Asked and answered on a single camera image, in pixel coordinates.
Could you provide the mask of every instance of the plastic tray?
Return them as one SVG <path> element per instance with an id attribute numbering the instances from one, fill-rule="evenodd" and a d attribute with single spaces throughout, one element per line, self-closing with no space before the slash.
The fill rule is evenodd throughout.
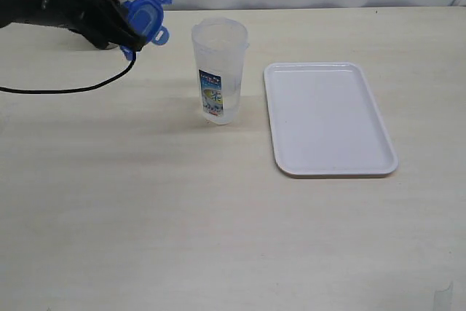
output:
<path id="1" fill-rule="evenodd" d="M 352 63 L 273 63 L 264 72 L 275 161 L 295 176 L 385 176 L 398 158 Z"/>

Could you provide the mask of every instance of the clear plastic cup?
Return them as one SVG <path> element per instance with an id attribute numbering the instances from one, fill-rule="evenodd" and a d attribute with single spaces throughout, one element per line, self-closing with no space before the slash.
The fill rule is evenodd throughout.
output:
<path id="1" fill-rule="evenodd" d="M 208 18 L 192 29 L 202 114 L 228 124 L 240 109 L 242 67 L 248 30 L 227 18 Z"/>

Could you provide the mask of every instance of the cup label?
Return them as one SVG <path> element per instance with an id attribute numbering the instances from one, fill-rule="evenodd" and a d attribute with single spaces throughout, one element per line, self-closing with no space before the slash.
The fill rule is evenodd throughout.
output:
<path id="1" fill-rule="evenodd" d="M 199 70 L 202 108 L 214 116 L 224 115 L 224 99 L 221 94 L 221 77 Z"/>

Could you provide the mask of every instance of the tray rim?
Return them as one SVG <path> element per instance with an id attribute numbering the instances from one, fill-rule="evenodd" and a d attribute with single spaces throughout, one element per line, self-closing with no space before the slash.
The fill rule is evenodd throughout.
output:
<path id="1" fill-rule="evenodd" d="M 360 170 L 343 170 L 343 169 L 335 169 L 335 170 L 313 170 L 313 171 L 306 171 L 306 172 L 296 172 L 295 170 L 291 170 L 290 168 L 287 167 L 287 165 L 283 162 L 281 159 L 280 153 L 277 150 L 277 147 L 275 146 L 275 140 L 276 140 L 276 131 L 275 131 L 275 124 L 273 121 L 273 118 L 271 118 L 271 111 L 273 110 L 272 108 L 272 102 L 271 99 L 269 98 L 270 96 L 270 83 L 269 83 L 269 78 L 270 78 L 270 71 L 275 68 L 275 67 L 283 67 L 283 66 L 352 66 L 355 70 L 357 70 L 363 80 L 364 88 L 366 89 L 370 102 L 372 104 L 372 108 L 374 109 L 377 117 L 377 121 L 379 123 L 379 126 L 382 130 L 382 134 L 384 136 L 384 140 L 388 145 L 388 148 L 390 150 L 390 153 L 393 158 L 393 162 L 386 167 L 385 169 L 360 169 Z M 270 123 L 270 130 L 272 134 L 272 147 L 274 150 L 274 158 L 275 162 L 277 163 L 277 166 L 284 172 L 287 173 L 288 175 L 292 176 L 388 176 L 389 174 L 395 172 L 395 170 L 398 169 L 398 166 L 400 164 L 400 160 L 395 152 L 395 148 L 393 147 L 392 140 L 390 138 L 390 135 L 388 133 L 387 127 L 385 126 L 384 120 L 382 118 L 382 114 L 379 110 L 379 106 L 377 105 L 376 99 L 374 97 L 374 94 L 372 93 L 372 90 L 369 87 L 368 81 L 366 79 L 366 75 L 364 74 L 364 70 L 356 63 L 348 62 L 348 61 L 323 61 L 323 62 L 275 62 L 275 63 L 270 63 L 265 69 L 264 69 L 264 84 L 265 84 L 265 90 L 266 90 L 266 102 L 267 102 L 267 113 L 269 116 L 269 123 Z"/>

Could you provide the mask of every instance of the wooden tabletop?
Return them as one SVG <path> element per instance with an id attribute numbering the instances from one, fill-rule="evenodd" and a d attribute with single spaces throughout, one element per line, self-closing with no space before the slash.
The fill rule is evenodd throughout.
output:
<path id="1" fill-rule="evenodd" d="M 250 33 L 241 110 L 199 114 L 191 27 Z M 171 38 L 81 95 L 0 95 L 0 310 L 393 311 L 466 304 L 466 9 L 169 12 Z M 263 70 L 350 61 L 400 158 L 388 178 L 292 179 Z M 54 28 L 0 30 L 0 82 L 81 87 L 121 71 Z"/>

